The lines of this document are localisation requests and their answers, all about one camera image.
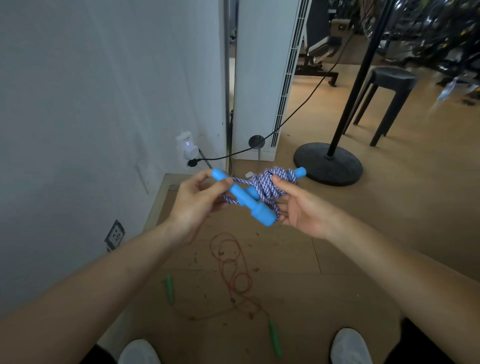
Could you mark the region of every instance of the shoe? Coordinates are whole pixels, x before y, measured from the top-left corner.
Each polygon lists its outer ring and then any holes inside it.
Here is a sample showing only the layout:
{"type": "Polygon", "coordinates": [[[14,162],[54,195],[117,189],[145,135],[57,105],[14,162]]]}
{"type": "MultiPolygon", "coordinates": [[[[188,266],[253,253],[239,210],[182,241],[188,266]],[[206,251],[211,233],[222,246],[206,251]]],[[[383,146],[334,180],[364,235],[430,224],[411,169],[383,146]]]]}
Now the shoe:
{"type": "Polygon", "coordinates": [[[331,364],[372,364],[367,344],[352,328],[338,331],[330,347],[331,364]]]}
{"type": "Polygon", "coordinates": [[[118,364],[161,364],[155,349],[147,340],[134,340],[125,346],[118,364]]]}

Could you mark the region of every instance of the green jump rope handle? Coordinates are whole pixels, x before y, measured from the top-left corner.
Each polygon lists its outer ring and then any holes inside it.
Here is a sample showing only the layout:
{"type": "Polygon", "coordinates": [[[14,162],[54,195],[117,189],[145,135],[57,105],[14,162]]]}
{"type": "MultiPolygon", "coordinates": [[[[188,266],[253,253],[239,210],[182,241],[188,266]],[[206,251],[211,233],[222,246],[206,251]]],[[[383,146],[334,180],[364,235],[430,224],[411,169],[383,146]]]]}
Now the green jump rope handle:
{"type": "Polygon", "coordinates": [[[173,304],[173,286],[172,286],[172,277],[170,274],[165,278],[165,287],[167,288],[168,303],[173,304]]]}
{"type": "Polygon", "coordinates": [[[282,349],[280,349],[280,341],[278,340],[276,327],[271,318],[268,320],[268,329],[270,330],[270,338],[272,339],[272,345],[273,345],[273,350],[275,352],[275,356],[277,358],[280,358],[282,356],[282,349]]]}

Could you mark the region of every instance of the plastic stool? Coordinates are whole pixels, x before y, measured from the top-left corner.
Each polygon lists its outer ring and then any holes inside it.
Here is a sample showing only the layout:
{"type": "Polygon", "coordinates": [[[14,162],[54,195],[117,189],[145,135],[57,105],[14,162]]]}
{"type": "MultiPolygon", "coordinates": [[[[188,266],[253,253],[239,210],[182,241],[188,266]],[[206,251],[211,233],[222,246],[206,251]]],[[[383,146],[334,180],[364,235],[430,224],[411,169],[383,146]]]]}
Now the plastic stool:
{"type": "Polygon", "coordinates": [[[387,135],[388,130],[392,126],[393,122],[395,121],[396,116],[402,109],[403,104],[407,100],[408,96],[410,95],[410,91],[415,87],[418,81],[418,77],[414,75],[412,72],[404,70],[402,68],[396,67],[377,67],[370,71],[370,74],[367,78],[367,82],[363,85],[363,88],[360,92],[357,101],[355,101],[355,106],[353,107],[352,112],[348,118],[347,125],[343,130],[343,134],[347,131],[350,122],[355,115],[362,99],[365,97],[367,90],[372,84],[372,88],[368,93],[365,101],[363,102],[360,111],[353,122],[354,125],[357,125],[363,116],[368,104],[372,100],[373,95],[378,87],[388,88],[389,90],[395,91],[395,96],[393,96],[392,102],[388,107],[387,112],[384,115],[384,118],[380,122],[375,135],[373,136],[372,141],[370,142],[370,146],[376,146],[380,136],[383,134],[384,136],[387,135]]]}

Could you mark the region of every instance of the hand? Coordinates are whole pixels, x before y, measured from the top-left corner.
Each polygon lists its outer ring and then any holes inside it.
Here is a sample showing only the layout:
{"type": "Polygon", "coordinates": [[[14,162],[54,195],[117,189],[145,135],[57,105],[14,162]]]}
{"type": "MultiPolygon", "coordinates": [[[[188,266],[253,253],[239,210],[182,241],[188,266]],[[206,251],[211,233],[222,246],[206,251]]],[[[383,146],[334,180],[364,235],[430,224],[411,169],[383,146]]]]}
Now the hand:
{"type": "Polygon", "coordinates": [[[278,176],[272,176],[272,182],[287,193],[283,197],[287,202],[277,203],[279,221],[314,238],[327,239],[328,220],[337,208],[278,176]]]}
{"type": "Polygon", "coordinates": [[[232,186],[233,180],[205,183],[211,176],[212,170],[203,170],[180,184],[168,223],[182,242],[193,241],[207,215],[228,205],[221,195],[232,186]]]}

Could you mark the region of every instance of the vent grille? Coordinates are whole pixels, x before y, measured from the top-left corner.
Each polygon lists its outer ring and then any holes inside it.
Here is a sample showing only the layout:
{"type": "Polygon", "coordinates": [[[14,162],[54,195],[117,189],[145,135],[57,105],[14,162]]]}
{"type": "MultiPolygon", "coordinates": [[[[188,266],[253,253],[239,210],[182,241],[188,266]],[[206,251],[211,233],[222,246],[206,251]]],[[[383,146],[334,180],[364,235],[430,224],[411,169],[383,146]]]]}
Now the vent grille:
{"type": "MultiPolygon", "coordinates": [[[[273,127],[273,130],[277,129],[280,126],[283,119],[283,113],[285,112],[285,107],[287,107],[288,91],[290,90],[290,85],[295,72],[298,51],[300,47],[300,42],[302,40],[303,25],[305,24],[305,16],[307,14],[308,2],[309,0],[301,0],[300,2],[300,10],[298,12],[297,23],[295,25],[295,30],[292,36],[292,43],[290,45],[290,56],[288,57],[287,68],[283,79],[282,94],[278,102],[275,125],[273,127]]],[[[278,143],[278,135],[279,131],[273,133],[270,147],[276,147],[278,143]]]]}

